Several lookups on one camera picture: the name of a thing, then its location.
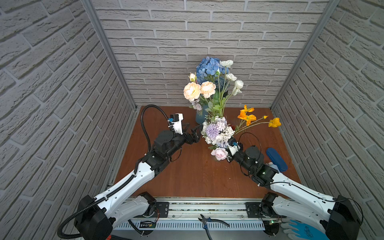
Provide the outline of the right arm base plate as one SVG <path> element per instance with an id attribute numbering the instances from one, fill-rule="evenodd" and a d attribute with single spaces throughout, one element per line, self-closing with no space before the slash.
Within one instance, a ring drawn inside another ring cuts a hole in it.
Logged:
<path id="1" fill-rule="evenodd" d="M 249 219 L 279 219 L 281 217 L 272 208 L 264 208 L 261 202 L 246 202 L 245 206 Z"/>

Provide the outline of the teal ceramic vase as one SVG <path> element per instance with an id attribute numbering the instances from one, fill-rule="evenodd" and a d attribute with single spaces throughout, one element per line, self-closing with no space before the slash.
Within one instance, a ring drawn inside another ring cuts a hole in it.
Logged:
<path id="1" fill-rule="evenodd" d="M 202 105 L 201 110 L 197 110 L 196 112 L 196 123 L 198 125 L 202 124 L 206 120 L 206 116 L 208 115 L 208 112 L 206 109 L 208 108 L 207 105 Z"/>

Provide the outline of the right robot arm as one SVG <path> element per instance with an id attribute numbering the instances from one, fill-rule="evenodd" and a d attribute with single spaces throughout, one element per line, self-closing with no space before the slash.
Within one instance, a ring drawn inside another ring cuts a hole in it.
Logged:
<path id="1" fill-rule="evenodd" d="M 229 160 L 237 162 L 246 176 L 269 190 L 260 203 L 260 215 L 283 216 L 310 225 L 330 240 L 356 240 L 363 216 L 358 216 L 352 199 L 322 194 L 299 184 L 259 160 L 255 146 L 243 150 L 235 138 L 229 140 Z"/>

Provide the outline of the yellow white poppy stem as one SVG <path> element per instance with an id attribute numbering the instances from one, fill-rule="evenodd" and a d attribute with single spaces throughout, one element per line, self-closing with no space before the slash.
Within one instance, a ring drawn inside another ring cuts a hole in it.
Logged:
<path id="1" fill-rule="evenodd" d="M 273 118 L 271 120 L 268 120 L 269 116 L 257 118 L 252 114 L 254 111 L 254 108 L 248 108 L 247 105 L 244 105 L 244 108 L 240 110 L 238 119 L 240 119 L 241 122 L 235 127 L 235 135 L 262 124 L 267 124 L 269 128 L 279 128 L 282 126 L 280 118 Z"/>

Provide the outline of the white pink flower bunch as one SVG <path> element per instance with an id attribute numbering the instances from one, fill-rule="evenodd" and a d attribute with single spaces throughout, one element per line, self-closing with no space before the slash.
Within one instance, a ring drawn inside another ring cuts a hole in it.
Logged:
<path id="1" fill-rule="evenodd" d="M 217 161 L 229 156 L 229 140 L 235 135 L 235 130 L 225 117 L 216 116 L 213 120 L 204 121 L 202 135 L 206 143 L 211 145 L 211 155 Z"/>

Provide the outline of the blue hydrangea flower stem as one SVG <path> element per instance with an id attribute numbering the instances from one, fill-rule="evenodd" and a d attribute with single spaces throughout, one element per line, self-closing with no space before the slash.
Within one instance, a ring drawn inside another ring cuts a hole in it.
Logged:
<path id="1" fill-rule="evenodd" d="M 229 68 L 220 64 L 217 58 L 205 57 L 196 67 L 197 84 L 204 82 L 213 82 L 217 88 L 223 88 L 226 84 L 225 74 L 229 74 Z"/>

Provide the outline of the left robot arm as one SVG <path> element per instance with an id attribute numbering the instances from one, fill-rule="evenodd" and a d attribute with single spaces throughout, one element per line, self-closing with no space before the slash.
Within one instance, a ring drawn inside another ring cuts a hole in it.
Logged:
<path id="1" fill-rule="evenodd" d="M 95 197 L 83 197 L 77 212 L 57 230 L 58 236 L 62 239 L 105 240 L 121 223 L 137 216 L 151 216 L 156 199 L 150 194 L 144 192 L 128 203 L 126 199 L 159 175 L 184 144 L 198 143 L 202 128 L 198 125 L 187 132 L 180 122 L 171 123 L 170 129 L 158 135 L 150 151 L 137 161 L 128 175 Z"/>

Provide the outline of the white poppy flower stem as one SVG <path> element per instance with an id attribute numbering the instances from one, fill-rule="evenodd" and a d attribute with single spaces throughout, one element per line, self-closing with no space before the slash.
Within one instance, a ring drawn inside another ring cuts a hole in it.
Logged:
<path id="1" fill-rule="evenodd" d="M 231 66 L 234 61 L 219 61 L 219 68 L 217 71 L 217 87 L 218 87 L 218 100 L 215 104 L 219 117 L 224 115 L 225 106 L 230 97 L 236 96 L 241 93 L 244 83 L 230 72 Z"/>

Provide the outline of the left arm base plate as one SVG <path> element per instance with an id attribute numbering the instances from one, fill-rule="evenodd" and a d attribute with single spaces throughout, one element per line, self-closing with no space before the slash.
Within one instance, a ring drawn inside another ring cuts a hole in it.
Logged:
<path id="1" fill-rule="evenodd" d="M 169 202 L 156 202 L 149 205 L 148 209 L 141 218 L 167 218 L 169 214 L 170 203 Z"/>

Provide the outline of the white lilac flower bouquet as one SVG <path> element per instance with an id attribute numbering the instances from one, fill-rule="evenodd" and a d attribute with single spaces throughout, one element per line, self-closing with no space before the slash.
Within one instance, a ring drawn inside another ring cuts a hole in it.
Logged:
<path id="1" fill-rule="evenodd" d="M 203 109 L 202 105 L 200 104 L 200 100 L 191 101 L 192 108 L 196 111 L 201 111 Z"/>

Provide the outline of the cream peony flower stem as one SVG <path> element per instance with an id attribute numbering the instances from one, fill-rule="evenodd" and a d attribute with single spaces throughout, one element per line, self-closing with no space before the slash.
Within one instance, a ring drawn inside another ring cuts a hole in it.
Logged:
<path id="1" fill-rule="evenodd" d="M 197 84 L 197 76 L 194 73 L 189 74 L 190 82 L 184 87 L 183 95 L 190 103 L 191 101 L 200 100 L 201 105 L 207 105 L 209 98 L 216 93 L 216 85 L 213 82 L 204 82 Z"/>

